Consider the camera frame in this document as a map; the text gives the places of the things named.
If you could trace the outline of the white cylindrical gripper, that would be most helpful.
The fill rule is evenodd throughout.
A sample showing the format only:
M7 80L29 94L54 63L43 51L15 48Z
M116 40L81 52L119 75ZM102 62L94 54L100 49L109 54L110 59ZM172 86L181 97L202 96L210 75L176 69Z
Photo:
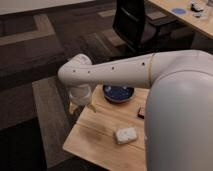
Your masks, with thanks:
M96 113L96 108L91 101L92 91L88 84L83 84L80 86L74 86L69 89L69 113L73 114L78 106L87 105L89 109Z

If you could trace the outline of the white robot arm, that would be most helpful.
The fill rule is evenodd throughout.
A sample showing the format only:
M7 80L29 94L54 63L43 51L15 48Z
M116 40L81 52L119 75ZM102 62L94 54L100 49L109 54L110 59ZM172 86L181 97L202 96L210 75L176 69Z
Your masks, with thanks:
M76 105L88 104L97 84L147 88L147 171L213 171L213 54L167 51L101 64L78 54L58 77Z

